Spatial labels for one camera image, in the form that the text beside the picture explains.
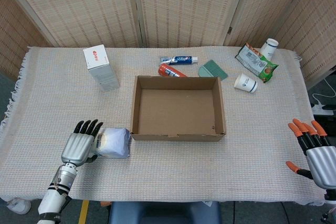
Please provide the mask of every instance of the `open cardboard box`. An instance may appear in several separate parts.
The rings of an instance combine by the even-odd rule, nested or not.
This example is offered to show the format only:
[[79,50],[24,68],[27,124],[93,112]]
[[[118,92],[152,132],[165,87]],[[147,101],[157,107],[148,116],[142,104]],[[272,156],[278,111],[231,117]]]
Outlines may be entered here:
[[219,141],[226,133],[218,77],[135,77],[135,140]]

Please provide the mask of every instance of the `white paper cup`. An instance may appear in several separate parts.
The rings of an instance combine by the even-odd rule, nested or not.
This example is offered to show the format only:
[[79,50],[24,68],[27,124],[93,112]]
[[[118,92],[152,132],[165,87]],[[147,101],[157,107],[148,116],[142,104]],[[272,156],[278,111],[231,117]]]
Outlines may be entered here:
[[256,91],[258,87],[258,83],[255,80],[251,79],[249,76],[246,76],[243,73],[241,73],[237,77],[234,87],[236,89],[241,89],[253,93],[254,91]]

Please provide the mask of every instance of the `green snack package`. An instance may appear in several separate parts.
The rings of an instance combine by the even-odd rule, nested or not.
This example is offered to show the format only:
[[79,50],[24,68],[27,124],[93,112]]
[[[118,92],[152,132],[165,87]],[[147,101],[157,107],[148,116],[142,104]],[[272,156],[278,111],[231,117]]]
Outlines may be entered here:
[[263,80],[263,82],[269,81],[273,75],[273,71],[279,66],[267,60],[265,56],[248,43],[239,50],[236,59],[245,68]]

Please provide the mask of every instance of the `red logo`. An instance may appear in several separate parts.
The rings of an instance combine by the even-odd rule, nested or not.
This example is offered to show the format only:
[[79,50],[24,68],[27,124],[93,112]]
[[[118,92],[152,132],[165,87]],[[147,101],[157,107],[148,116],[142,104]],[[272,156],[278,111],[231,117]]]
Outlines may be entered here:
[[97,52],[96,52],[96,51],[93,51],[93,55],[95,56],[95,57],[94,57],[94,58],[95,58],[94,60],[97,61],[97,60],[98,60]]

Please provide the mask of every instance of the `table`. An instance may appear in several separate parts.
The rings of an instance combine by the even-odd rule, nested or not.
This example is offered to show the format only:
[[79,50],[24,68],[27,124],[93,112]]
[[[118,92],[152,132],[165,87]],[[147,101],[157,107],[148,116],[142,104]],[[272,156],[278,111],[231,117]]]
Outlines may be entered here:
[[[285,162],[308,168],[287,124],[312,120],[297,55],[276,50],[279,64],[267,83],[235,58],[238,47],[107,48],[120,88],[102,92],[81,48],[30,48],[1,124],[0,196],[42,198],[61,164],[61,152],[80,120],[129,127],[135,75],[158,75],[159,57],[192,55],[198,64],[177,66],[187,76],[213,59],[222,81],[227,134],[216,143],[131,141],[130,158],[98,158],[78,168],[70,196],[104,201],[252,200],[320,204],[323,190],[295,175]],[[255,93],[236,90],[244,73]]]

